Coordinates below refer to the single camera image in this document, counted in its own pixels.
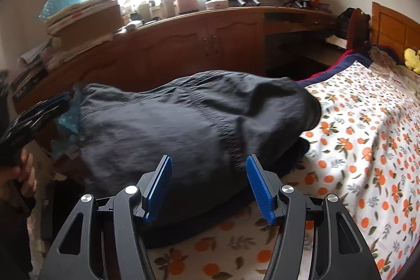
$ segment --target cabinet door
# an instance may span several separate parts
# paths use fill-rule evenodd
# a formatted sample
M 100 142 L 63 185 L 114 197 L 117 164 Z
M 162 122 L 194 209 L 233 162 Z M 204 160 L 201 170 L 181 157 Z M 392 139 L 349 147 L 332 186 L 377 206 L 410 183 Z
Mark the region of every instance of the cabinet door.
M 148 68 L 148 89 L 180 77 L 214 68 L 204 21 L 183 23 L 157 30 L 142 37 L 139 53 L 144 54 Z
M 224 16 L 207 21 L 211 51 L 219 68 L 265 74 L 263 14 Z

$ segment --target human hand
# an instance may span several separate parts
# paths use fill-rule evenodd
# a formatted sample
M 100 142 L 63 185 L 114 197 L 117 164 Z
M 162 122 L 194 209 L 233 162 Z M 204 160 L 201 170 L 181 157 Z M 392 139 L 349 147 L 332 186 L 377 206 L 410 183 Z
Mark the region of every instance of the human hand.
M 17 179 L 22 183 L 22 195 L 29 198 L 35 194 L 37 187 L 34 156 L 26 149 L 22 149 L 20 162 L 21 166 L 0 167 L 0 188 L 4 188 L 8 181 Z

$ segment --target cabinet handle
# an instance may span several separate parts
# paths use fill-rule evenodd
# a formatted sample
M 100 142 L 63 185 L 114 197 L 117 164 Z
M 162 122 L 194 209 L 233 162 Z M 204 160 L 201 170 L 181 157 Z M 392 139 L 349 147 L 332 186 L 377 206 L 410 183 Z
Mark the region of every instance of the cabinet handle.
M 213 35 L 211 38 L 213 40 L 214 53 L 218 54 L 219 53 L 219 41 L 217 39 L 217 36 Z
M 204 56 L 209 56 L 209 42 L 207 38 L 203 38 L 203 44 L 204 44 Z

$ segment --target cardboard box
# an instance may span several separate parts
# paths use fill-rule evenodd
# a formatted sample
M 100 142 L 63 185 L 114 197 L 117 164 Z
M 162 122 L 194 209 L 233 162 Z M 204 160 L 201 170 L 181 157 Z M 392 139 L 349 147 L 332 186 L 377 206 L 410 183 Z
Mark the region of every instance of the cardboard box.
M 210 0 L 205 3 L 206 10 L 227 9 L 229 7 L 228 0 Z
M 124 26 L 118 4 L 91 14 L 61 29 L 58 34 L 64 51 L 91 42 Z

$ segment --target black jacket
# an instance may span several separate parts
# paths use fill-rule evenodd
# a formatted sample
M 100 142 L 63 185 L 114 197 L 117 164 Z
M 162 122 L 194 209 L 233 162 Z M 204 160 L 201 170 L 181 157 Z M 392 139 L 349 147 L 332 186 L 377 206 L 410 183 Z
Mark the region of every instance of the black jacket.
M 80 109 L 88 192 L 115 195 L 154 171 L 164 154 L 172 157 L 158 225 L 208 212 L 246 188 L 252 153 L 268 169 L 289 171 L 294 163 L 276 162 L 321 115 L 317 99 L 290 79 L 227 71 L 143 93 L 88 85 Z

